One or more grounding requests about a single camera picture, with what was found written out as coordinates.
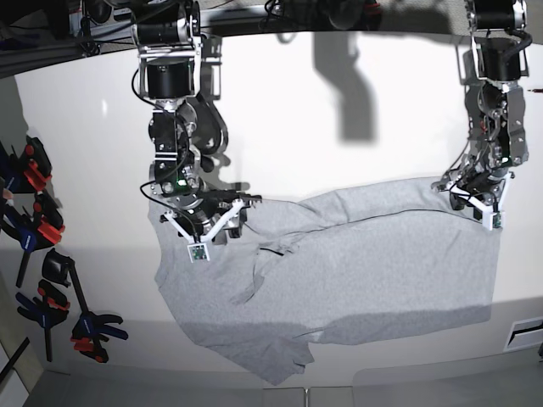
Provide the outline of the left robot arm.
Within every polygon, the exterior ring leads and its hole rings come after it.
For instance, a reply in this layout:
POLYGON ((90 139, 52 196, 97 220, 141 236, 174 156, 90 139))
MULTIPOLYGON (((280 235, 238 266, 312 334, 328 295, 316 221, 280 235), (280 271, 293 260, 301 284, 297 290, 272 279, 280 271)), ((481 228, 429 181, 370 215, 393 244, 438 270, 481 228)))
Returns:
POLYGON ((467 1, 471 64, 463 82, 468 140, 455 163, 432 187, 448 192, 451 207, 476 220, 498 215, 512 168, 529 159, 519 81, 529 74, 524 1, 467 1))

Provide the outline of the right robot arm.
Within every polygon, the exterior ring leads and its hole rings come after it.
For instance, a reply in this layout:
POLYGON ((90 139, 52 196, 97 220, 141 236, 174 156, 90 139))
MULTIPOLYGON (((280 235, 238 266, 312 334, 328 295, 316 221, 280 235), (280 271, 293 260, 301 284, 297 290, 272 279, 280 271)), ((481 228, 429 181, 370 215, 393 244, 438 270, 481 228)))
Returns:
POLYGON ((134 1, 129 9, 138 57, 132 91, 152 108, 154 160, 140 191, 158 208, 159 221, 189 245, 237 239, 260 196, 220 189, 204 178, 226 149, 228 133, 213 92, 202 85, 203 68, 221 54, 201 31, 199 3, 134 1))

